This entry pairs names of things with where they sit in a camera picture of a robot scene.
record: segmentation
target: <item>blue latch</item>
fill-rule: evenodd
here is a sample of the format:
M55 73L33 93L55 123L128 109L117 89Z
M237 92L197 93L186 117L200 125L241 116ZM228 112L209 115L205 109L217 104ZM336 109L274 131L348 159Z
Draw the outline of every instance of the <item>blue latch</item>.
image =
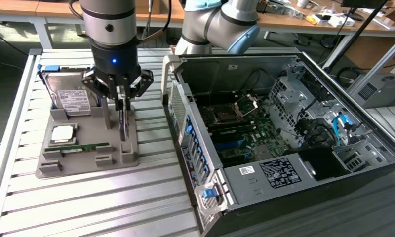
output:
M59 72L59 66L58 65L49 65L45 66L43 72Z
M202 195L201 196L202 196L204 199L216 197L217 196L216 189L212 188L212 189L202 190Z
M189 125L185 129L185 134L189 135L193 130L193 127Z

